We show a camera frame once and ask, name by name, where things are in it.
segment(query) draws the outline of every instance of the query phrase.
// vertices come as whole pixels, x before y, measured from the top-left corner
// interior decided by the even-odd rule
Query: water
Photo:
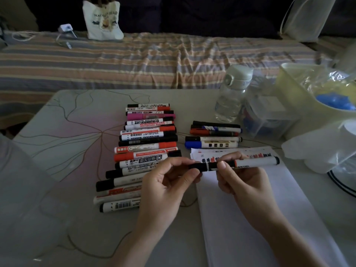
[[[220,122],[231,123],[237,118],[241,106],[241,101],[232,100],[221,96],[216,101],[215,117]]]

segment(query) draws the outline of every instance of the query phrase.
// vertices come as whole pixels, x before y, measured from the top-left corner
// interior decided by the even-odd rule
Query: person's left hand
[[[184,192],[200,181],[199,170],[188,169],[193,163],[186,157],[167,158],[144,176],[136,231],[164,234],[177,215]]]

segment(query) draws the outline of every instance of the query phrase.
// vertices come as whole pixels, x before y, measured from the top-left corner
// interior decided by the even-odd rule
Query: person's right hand
[[[274,199],[268,175],[263,168],[232,169],[225,161],[243,160],[240,152],[226,154],[218,159],[216,173],[222,191],[233,194],[247,221],[261,234],[276,223],[285,220]]]

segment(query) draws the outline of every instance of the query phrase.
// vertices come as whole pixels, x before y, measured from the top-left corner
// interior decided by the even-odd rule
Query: fingernail
[[[225,164],[224,161],[218,162],[217,165],[218,165],[218,167],[219,167],[220,169],[225,169],[225,168],[226,168],[226,164]]]

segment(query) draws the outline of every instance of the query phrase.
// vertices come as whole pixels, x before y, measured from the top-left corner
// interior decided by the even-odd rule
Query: black cable
[[[354,190],[354,189],[348,187],[346,184],[342,183],[339,179],[337,179],[336,176],[335,176],[335,174],[332,172],[332,170],[330,171],[330,174],[331,174],[332,177],[333,177],[340,185],[342,185],[344,188],[349,189],[350,191],[356,193],[356,190]]]
[[[353,194],[353,193],[347,191],[345,188],[343,188],[343,187],[336,181],[336,180],[338,180],[336,177],[335,177],[336,179],[334,179],[333,176],[335,176],[335,175],[334,175],[334,174],[331,174],[331,172],[332,172],[332,171],[329,171],[329,172],[327,173],[327,175],[330,177],[330,179],[331,179],[341,190],[343,190],[344,192],[348,193],[350,196],[356,198],[356,195],[355,195],[355,194]]]

